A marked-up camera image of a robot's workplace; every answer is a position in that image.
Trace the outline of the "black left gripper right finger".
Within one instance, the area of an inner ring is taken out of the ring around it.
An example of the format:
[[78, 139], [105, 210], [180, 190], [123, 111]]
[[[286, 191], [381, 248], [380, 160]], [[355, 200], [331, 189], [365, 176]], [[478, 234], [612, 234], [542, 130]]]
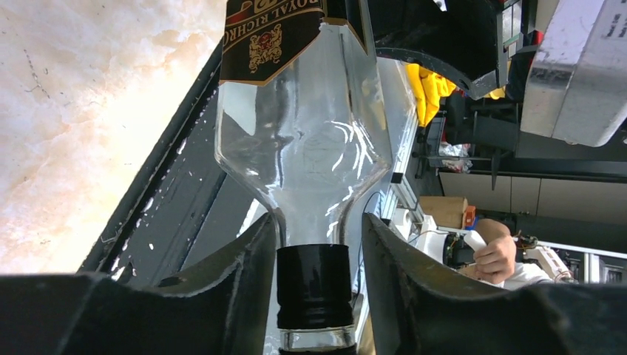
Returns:
[[507, 291], [437, 263], [373, 214], [362, 250], [378, 354], [624, 354], [626, 287]]

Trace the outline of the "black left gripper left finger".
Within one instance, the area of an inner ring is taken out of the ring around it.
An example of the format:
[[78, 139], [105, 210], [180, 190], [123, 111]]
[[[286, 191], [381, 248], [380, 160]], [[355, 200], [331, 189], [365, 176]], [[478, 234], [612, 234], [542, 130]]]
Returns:
[[276, 230], [236, 240], [151, 288], [98, 273], [1, 279], [3, 354], [261, 354]]

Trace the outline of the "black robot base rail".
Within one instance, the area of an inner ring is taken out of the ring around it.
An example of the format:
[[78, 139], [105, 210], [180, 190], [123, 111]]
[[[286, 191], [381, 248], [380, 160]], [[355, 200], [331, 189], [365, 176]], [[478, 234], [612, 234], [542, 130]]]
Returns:
[[221, 56], [210, 55], [80, 271], [153, 286], [240, 233], [252, 197], [214, 159]]

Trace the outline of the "clear bottle black cap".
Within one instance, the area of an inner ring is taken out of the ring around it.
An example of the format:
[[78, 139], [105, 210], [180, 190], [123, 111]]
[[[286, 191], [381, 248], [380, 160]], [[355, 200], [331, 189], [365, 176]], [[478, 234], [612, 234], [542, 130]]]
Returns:
[[350, 210], [392, 166], [366, 1], [228, 1], [215, 157], [277, 225], [281, 354], [354, 354]]

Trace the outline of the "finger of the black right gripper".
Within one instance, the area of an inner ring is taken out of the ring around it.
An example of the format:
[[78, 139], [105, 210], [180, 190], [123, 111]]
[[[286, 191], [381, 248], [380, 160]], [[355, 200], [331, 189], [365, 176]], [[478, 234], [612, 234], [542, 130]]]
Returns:
[[473, 99], [505, 84], [504, 1], [370, 0], [379, 57], [436, 72]]

